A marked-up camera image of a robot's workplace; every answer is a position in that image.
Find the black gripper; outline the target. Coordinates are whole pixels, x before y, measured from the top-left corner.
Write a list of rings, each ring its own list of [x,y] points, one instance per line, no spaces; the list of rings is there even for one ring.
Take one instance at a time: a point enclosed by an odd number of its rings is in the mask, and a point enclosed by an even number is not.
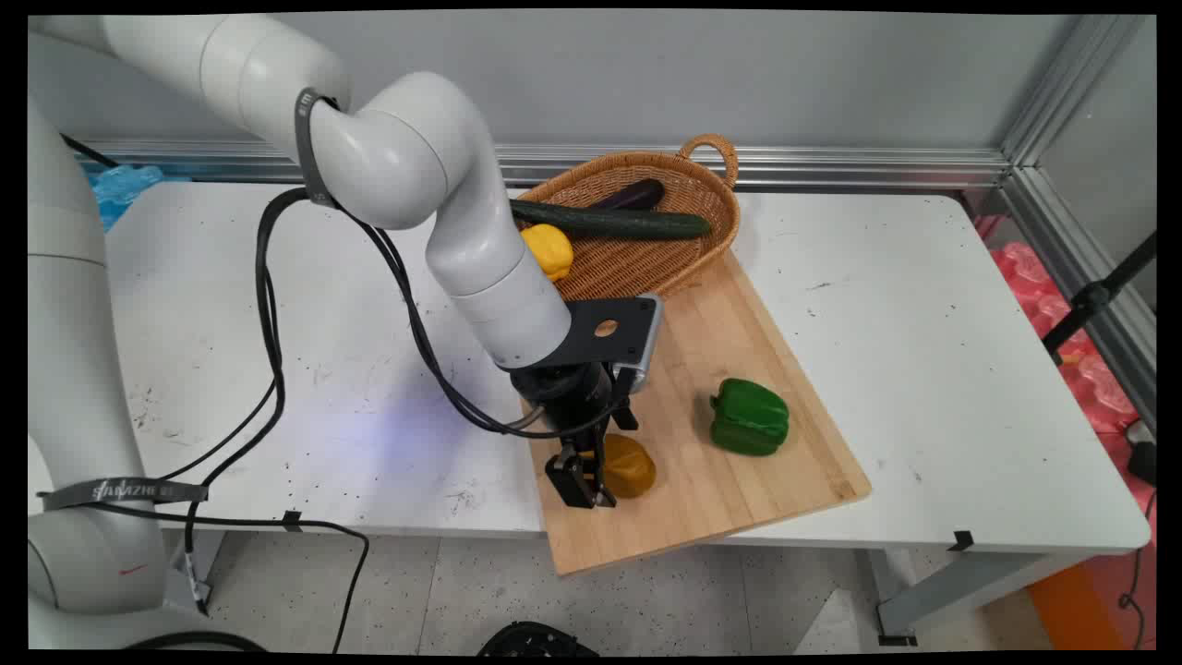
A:
[[[641,443],[630,435],[608,432],[632,428],[632,371],[605,363],[517,369],[509,373],[517,392],[541,408],[546,438],[603,435],[597,451],[561,445],[543,467],[550,485],[569,508],[613,508],[617,501],[641,496]]]

